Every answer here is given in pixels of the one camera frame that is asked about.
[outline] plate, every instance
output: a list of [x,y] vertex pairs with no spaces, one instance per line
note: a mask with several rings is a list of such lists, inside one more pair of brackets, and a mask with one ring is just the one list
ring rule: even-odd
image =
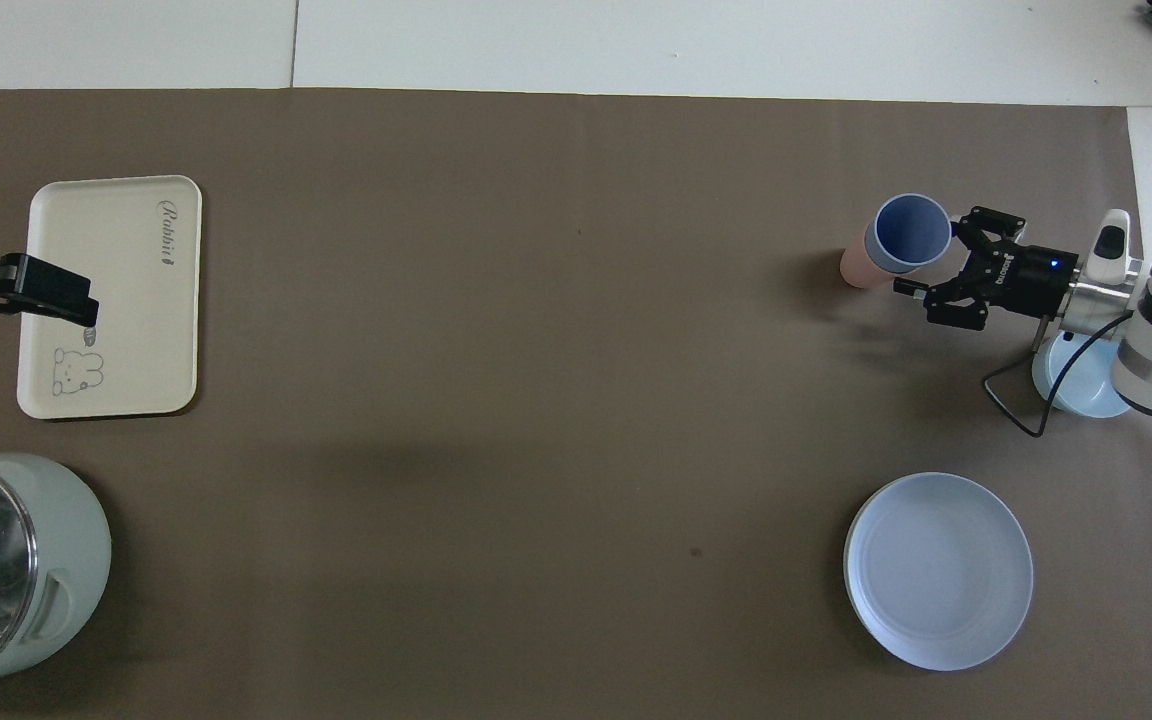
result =
[[899,659],[963,670],[998,655],[1029,613],[1034,564],[1016,516],[950,473],[916,473],[879,488],[852,520],[847,596]]

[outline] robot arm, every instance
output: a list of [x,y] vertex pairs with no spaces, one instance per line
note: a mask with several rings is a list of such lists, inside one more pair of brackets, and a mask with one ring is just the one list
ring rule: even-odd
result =
[[[1152,268],[1140,287],[1140,260],[1128,253],[1130,227],[1123,210],[1108,211],[1081,262],[1071,252],[1022,245],[1023,218],[972,209],[954,223],[970,251],[963,270],[937,286],[897,278],[893,290],[922,301],[929,323],[979,331],[990,306],[1001,306],[1043,320],[1043,328],[1060,320],[1066,332],[1121,340],[1114,387],[1129,406],[1152,415]],[[1132,318],[1124,323],[1126,314]]]
[[90,290],[86,278],[32,255],[12,252],[0,259],[0,313],[46,314],[90,328],[100,310]]

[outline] white table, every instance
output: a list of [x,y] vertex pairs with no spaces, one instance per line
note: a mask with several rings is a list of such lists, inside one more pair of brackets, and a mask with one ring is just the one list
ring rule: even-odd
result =
[[1124,105],[1152,255],[1152,29],[1117,0],[0,0],[0,88],[453,88]]

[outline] white plate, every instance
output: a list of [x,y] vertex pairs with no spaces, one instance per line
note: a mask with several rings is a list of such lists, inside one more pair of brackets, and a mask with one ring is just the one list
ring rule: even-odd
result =
[[907,475],[865,501],[847,533],[844,576],[874,638],[929,670],[963,670],[1001,652],[1034,589],[1015,515],[950,473]]
[[35,418],[174,414],[197,387],[202,192],[184,176],[54,182],[28,252],[91,279],[94,328],[20,319],[17,402]]

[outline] kettle handle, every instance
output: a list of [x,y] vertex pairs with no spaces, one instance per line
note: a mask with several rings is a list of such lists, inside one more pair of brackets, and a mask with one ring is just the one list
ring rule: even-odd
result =
[[22,642],[47,642],[65,631],[74,616],[74,593],[65,570],[48,570],[41,584],[41,601],[38,615],[24,632]]

